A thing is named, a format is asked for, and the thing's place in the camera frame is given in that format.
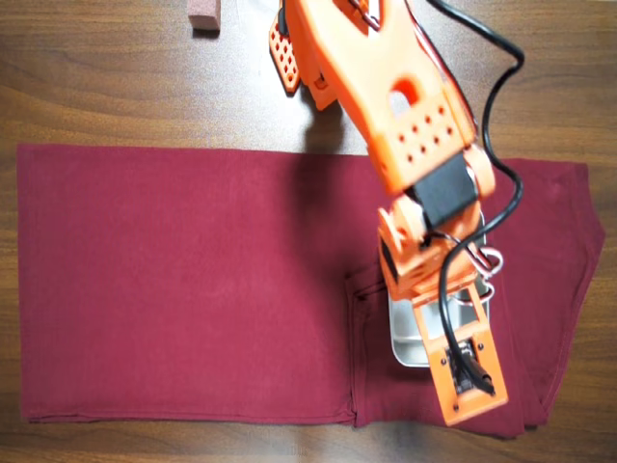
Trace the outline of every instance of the black cable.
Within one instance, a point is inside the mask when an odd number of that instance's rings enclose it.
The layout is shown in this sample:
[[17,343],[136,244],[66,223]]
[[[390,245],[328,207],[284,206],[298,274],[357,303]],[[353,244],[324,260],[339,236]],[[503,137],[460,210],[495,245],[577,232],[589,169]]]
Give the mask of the black cable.
[[523,182],[521,178],[510,169],[508,166],[503,164],[495,155],[493,151],[493,145],[491,143],[491,136],[489,133],[489,123],[491,118],[491,110],[493,108],[493,103],[495,102],[496,96],[503,87],[503,84],[516,72],[518,72],[524,63],[524,53],[518,48],[514,43],[510,42],[508,39],[502,37],[495,31],[491,30],[485,24],[477,21],[476,19],[464,14],[454,7],[444,3],[441,0],[426,0],[432,7],[437,9],[439,12],[445,14],[451,19],[463,24],[464,26],[470,28],[473,32],[480,35],[493,45],[497,46],[501,50],[509,53],[516,59],[516,63],[507,69],[496,81],[491,92],[489,93],[489,97],[487,98],[486,105],[484,107],[484,113],[482,115],[482,141],[484,143],[484,150],[487,152],[491,163],[500,171],[505,173],[515,185],[515,192],[512,196],[512,199],[508,203],[508,205],[490,222],[486,223],[483,227],[478,229],[476,232],[470,234],[465,239],[462,239],[450,252],[447,254],[445,259],[443,260],[443,266],[440,272],[440,282],[439,282],[439,306],[440,306],[440,315],[442,318],[442,327],[443,332],[445,333],[445,337],[447,339],[448,347],[450,348],[450,354],[452,361],[455,365],[459,366],[460,369],[467,375],[467,377],[471,380],[473,385],[481,391],[484,391],[488,394],[494,394],[495,388],[490,383],[487,382],[475,368],[469,362],[469,359],[463,355],[461,352],[461,348],[456,341],[456,337],[454,336],[454,331],[452,330],[452,323],[450,321],[450,315],[447,309],[447,271],[454,259],[458,256],[458,254],[466,249],[471,242],[478,239],[484,234],[492,232],[499,225],[501,225],[517,208],[519,203],[521,202],[521,198],[523,197]]

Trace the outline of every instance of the wood grain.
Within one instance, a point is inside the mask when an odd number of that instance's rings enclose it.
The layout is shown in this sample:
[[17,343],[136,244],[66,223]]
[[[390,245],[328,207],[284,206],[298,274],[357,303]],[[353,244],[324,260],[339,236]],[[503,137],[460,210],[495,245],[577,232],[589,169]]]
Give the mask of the wood grain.
[[[607,232],[549,425],[499,441],[416,423],[29,425],[19,416],[15,147],[20,142],[364,154],[343,111],[288,97],[267,31],[278,0],[223,0],[219,35],[184,2],[0,0],[0,460],[490,461],[617,459],[617,3],[458,0],[526,51],[499,97],[503,157],[584,161]],[[507,57],[417,1],[480,114]]]

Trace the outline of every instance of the small pink block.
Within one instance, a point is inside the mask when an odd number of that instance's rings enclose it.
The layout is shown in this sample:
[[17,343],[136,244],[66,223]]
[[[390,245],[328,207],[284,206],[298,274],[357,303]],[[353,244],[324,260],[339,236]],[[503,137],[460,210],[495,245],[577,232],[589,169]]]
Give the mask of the small pink block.
[[221,0],[188,0],[187,10],[193,29],[221,29]]

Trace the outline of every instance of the maroon fabric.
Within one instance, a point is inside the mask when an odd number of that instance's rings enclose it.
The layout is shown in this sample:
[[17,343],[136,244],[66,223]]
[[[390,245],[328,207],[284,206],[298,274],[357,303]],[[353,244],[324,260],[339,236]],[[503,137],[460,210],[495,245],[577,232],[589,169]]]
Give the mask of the maroon fabric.
[[[510,402],[460,426],[503,436],[546,421],[604,240],[585,166],[511,164],[525,201],[492,238]],[[391,353],[366,158],[22,146],[17,175],[26,419],[442,423],[428,372]]]

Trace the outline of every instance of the orange robotic arm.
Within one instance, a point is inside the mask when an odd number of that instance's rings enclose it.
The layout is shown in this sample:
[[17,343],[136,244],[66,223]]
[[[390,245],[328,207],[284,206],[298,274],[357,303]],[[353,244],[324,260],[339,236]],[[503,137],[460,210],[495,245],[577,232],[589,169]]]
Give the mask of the orange robotic arm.
[[[475,125],[456,82],[403,0],[382,0],[379,22],[368,16],[364,0],[287,0],[281,6],[270,50],[286,90],[294,92],[302,81],[318,109],[338,100],[393,196],[391,208],[378,211],[380,261],[390,297],[413,303],[445,422],[506,403],[495,343],[473,283],[473,245],[452,261],[446,284],[448,294],[466,290],[475,308],[477,321],[454,335],[487,389],[474,387],[455,365],[446,336],[429,339],[422,319],[421,306],[438,300],[444,259],[477,230],[480,204],[495,189],[491,162],[475,144]],[[393,92],[409,103],[403,114],[391,110]]]

